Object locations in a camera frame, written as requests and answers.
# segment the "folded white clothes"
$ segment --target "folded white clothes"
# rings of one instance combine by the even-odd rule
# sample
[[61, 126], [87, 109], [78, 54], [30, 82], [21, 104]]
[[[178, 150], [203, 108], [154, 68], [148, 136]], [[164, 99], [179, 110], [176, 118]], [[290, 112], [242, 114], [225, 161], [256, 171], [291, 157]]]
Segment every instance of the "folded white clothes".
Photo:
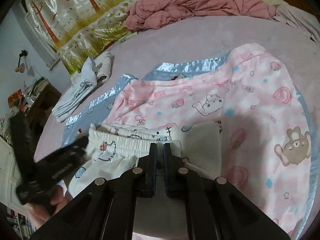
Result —
[[88, 57], [81, 69], [81, 76], [52, 109], [52, 115], [57, 122], [63, 122], [67, 119], [78, 107], [81, 100], [97, 86], [97, 78], [93, 68], [95, 68], [95, 62], [91, 57]]
[[[170, 143], [172, 155], [181, 157], [185, 167], [198, 172], [201, 177], [214, 179], [220, 176], [221, 141], [217, 123], [168, 126], [160, 130], [122, 126], [125, 128], [113, 124], [91, 125], [84, 164], [68, 185], [73, 197], [96, 178], [115, 179], [135, 167], [139, 158], [149, 154], [150, 143], [157, 144], [158, 163], [163, 160], [163, 144]], [[167, 198], [163, 170], [157, 170], [155, 197], [137, 199], [133, 231], [160, 238], [187, 235], [184, 202]]]
[[104, 51], [95, 58], [98, 85], [108, 81], [111, 75], [111, 53]]

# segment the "tree print curtain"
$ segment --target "tree print curtain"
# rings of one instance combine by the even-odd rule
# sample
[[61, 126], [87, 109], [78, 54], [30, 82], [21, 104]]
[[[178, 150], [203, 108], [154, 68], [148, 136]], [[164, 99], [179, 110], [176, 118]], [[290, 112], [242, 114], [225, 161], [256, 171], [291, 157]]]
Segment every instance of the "tree print curtain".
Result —
[[27, 19], [58, 53], [68, 72], [81, 69], [127, 33], [126, 12], [136, 0], [25, 0]]

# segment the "hello kitty print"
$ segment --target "hello kitty print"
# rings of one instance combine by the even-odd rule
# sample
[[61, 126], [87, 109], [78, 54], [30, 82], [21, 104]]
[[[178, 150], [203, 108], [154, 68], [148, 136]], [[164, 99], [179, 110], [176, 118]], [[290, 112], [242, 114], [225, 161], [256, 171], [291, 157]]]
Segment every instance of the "hello kitty print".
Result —
[[288, 130], [305, 135], [309, 128], [285, 65], [260, 45], [240, 46], [218, 70], [193, 78], [132, 81], [106, 122], [157, 129], [209, 120], [222, 124], [221, 175], [284, 231], [293, 230], [305, 214], [310, 158], [285, 162], [281, 149]]

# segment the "mattress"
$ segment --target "mattress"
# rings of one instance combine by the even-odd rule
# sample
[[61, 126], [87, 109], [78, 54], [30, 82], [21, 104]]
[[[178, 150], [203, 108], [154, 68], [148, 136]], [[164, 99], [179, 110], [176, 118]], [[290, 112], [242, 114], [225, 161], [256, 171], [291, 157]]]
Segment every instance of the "mattress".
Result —
[[[311, 120], [318, 123], [319, 45], [283, 23], [246, 16], [189, 18], [160, 30], [139, 33], [125, 43], [113, 45], [110, 48], [114, 55], [111, 78], [88, 96], [72, 115], [81, 112], [88, 103], [113, 87], [123, 73], [130, 73], [141, 79], [161, 62], [178, 63], [221, 57], [242, 44], [254, 42], [262, 45], [286, 65], [293, 83], [304, 97]], [[57, 123], [52, 115], [49, 117], [37, 145], [35, 161], [60, 148], [64, 129], [65, 123]], [[317, 167], [314, 166], [313, 169], [313, 174], [317, 174]], [[307, 222], [302, 221], [293, 234], [299, 235], [302, 229], [304, 233], [308, 228], [319, 211], [319, 200], [320, 192], [316, 192]]]

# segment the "wall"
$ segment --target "wall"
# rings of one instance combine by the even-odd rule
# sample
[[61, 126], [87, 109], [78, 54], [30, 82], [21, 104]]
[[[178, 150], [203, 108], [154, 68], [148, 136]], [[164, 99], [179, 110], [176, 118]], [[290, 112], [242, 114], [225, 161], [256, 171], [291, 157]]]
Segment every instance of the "wall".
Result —
[[[24, 49], [28, 56], [21, 62], [25, 63], [26, 70], [16, 73], [14, 70], [18, 66], [19, 54]], [[30, 85], [35, 78], [44, 76], [61, 93], [71, 84], [70, 75], [62, 63], [52, 72], [49, 71], [22, 32], [12, 9], [0, 25], [0, 59], [0, 117], [9, 112], [7, 98], [18, 89], [23, 90], [24, 81]]]

